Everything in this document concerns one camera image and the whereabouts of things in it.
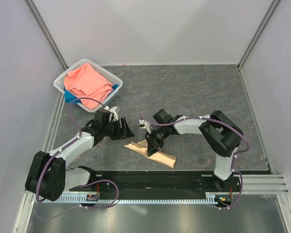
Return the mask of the peach satin napkin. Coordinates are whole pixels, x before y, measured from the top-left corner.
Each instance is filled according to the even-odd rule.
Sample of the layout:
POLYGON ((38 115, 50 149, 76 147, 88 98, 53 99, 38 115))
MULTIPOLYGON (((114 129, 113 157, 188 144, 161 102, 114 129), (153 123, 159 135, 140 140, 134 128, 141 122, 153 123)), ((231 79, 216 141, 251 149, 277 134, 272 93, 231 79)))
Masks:
POLYGON ((152 154, 151 156, 147 156, 147 152, 148 152, 147 146, 148 146, 147 141, 143 140, 138 143, 130 142, 129 144, 126 144, 124 147, 131 151, 136 152, 137 154, 144 156, 145 158, 149 160, 155 161, 169 168, 175 167, 176 160, 177 160, 176 156, 164 153, 162 151, 158 151, 152 154))

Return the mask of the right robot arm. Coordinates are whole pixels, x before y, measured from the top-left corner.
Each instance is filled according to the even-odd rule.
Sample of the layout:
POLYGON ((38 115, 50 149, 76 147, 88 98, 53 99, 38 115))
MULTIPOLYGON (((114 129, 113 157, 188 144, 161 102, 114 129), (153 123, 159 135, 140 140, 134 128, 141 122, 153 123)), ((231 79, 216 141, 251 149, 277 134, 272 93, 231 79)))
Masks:
POLYGON ((229 187, 229 177, 233 173, 233 156, 243 141, 243 132, 235 123, 219 110, 205 116, 173 117, 164 109, 160 109, 153 118, 154 122, 144 118, 139 120, 140 128, 147 130, 145 139, 148 157, 160 151, 165 139, 171 135, 202 135, 216 154, 213 187, 218 191, 229 187))

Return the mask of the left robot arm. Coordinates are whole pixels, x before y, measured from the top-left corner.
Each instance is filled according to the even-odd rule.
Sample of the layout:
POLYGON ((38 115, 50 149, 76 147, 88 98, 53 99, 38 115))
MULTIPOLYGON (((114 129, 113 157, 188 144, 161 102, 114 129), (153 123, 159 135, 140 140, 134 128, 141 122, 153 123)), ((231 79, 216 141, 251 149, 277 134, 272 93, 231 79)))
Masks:
POLYGON ((65 188, 78 184, 86 191, 95 189, 97 180, 81 168, 67 172, 66 168, 82 153, 90 150, 105 137, 112 141, 134 137, 124 117, 118 117, 116 108, 100 108, 81 131, 72 139, 49 152, 39 151, 25 182, 25 189, 36 195, 36 200, 56 201, 65 188))

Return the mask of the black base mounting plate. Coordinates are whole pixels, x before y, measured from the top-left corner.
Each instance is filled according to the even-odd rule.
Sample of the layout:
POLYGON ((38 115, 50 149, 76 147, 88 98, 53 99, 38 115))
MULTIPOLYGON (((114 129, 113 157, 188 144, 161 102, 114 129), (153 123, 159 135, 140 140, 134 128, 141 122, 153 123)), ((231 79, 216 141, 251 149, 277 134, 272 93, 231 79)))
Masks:
POLYGON ((184 200, 205 199, 206 193, 236 193, 241 182, 231 176, 226 181, 212 171, 93 171, 88 187, 70 191, 97 191, 101 199, 184 200))

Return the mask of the pink cloth in basket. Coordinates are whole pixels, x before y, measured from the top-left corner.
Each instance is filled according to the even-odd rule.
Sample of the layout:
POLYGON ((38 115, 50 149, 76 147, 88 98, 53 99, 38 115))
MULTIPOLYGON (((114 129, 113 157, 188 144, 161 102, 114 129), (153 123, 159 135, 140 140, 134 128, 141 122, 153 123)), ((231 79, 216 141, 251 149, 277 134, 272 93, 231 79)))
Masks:
POLYGON ((103 102, 113 90, 113 84, 95 71, 89 63, 68 72, 64 86, 74 96, 82 98, 82 104, 90 110, 98 107, 97 102, 103 102))

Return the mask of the blue cloth in basket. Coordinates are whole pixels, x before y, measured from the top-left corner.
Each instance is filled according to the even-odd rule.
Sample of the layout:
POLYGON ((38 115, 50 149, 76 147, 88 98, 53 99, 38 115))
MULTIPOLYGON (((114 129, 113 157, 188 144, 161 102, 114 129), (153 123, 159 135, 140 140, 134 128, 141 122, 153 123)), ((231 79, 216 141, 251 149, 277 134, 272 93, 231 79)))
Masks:
MULTIPOLYGON (((117 88, 119 87, 119 85, 118 84, 114 84, 113 86, 112 86, 112 91, 107 95, 107 96, 109 96, 109 95, 111 95, 117 88)), ((72 101, 74 101, 77 97, 76 96, 74 96, 72 93, 70 93, 69 91, 67 91, 66 89, 65 89, 65 87, 64 87, 64 98, 65 98, 65 102, 66 103, 71 103, 72 101)))

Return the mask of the white plastic basket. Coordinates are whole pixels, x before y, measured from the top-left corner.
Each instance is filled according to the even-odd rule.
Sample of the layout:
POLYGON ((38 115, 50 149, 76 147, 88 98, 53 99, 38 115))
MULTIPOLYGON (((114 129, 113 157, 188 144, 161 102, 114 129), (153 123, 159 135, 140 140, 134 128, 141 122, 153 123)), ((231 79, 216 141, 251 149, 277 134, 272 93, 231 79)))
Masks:
POLYGON ((119 94, 123 81, 96 63, 81 59, 56 78, 53 85, 63 93, 66 103, 93 113, 119 94))

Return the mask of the left aluminium frame post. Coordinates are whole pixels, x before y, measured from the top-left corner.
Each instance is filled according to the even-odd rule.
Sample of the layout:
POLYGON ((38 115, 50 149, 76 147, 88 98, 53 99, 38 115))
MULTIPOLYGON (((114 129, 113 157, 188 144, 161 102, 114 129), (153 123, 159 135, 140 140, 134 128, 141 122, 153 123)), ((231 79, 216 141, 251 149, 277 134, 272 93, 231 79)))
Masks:
POLYGON ((46 39, 48 45, 50 46, 51 50, 53 51, 56 59, 58 60, 61 67, 66 70, 68 69, 68 65, 62 56, 53 36, 51 35, 45 21, 43 20, 42 15, 40 14, 35 2, 33 0, 24 0, 24 3, 28 7, 31 15, 33 16, 36 24, 38 25, 40 31, 42 32, 44 38, 46 39))

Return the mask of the aluminium frame post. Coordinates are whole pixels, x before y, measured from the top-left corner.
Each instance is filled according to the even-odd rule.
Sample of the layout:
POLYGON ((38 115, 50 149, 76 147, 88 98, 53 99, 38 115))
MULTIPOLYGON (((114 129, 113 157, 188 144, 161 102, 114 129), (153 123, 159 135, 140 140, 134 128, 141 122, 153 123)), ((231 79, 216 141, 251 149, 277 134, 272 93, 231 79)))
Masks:
POLYGON ((24 0, 24 3, 28 7, 31 15, 33 16, 36 24, 38 25, 40 31, 42 32, 44 38, 46 39, 48 45, 50 46, 51 50, 53 51, 56 59, 58 60, 61 67, 66 70, 68 69, 68 65, 62 56, 53 36, 51 35, 45 21, 43 20, 42 15, 40 14, 35 2, 33 0, 24 0))
POLYGON ((262 36, 264 30, 266 29, 267 25, 269 24, 272 16, 276 12, 280 3, 281 3, 281 0, 272 0, 271 1, 270 6, 268 7, 266 13, 264 14, 261 22, 259 23, 259 26, 257 27, 253 37, 251 38, 251 40, 250 40, 248 46, 246 47, 240 61, 237 64, 238 71, 241 71, 242 67, 244 66, 244 64, 247 61, 248 57, 250 56, 252 50, 256 46, 260 37, 262 36))

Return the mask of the right aluminium frame post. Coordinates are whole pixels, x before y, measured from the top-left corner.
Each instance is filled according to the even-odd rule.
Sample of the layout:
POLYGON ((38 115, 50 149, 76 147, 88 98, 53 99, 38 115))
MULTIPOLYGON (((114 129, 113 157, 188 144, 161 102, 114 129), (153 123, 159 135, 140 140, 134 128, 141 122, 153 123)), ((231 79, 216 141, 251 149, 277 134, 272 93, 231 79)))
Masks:
POLYGON ((266 29, 267 25, 269 24, 272 16, 276 12, 280 3, 281 3, 281 0, 272 0, 271 1, 270 6, 268 7, 266 13, 264 14, 261 22, 259 23, 259 26, 257 27, 253 37, 251 38, 251 40, 250 40, 248 46, 246 47, 240 61, 237 64, 238 71, 241 71, 242 67, 244 66, 244 64, 247 61, 248 57, 250 56, 252 50, 256 46, 260 37, 262 36, 264 30, 266 29))

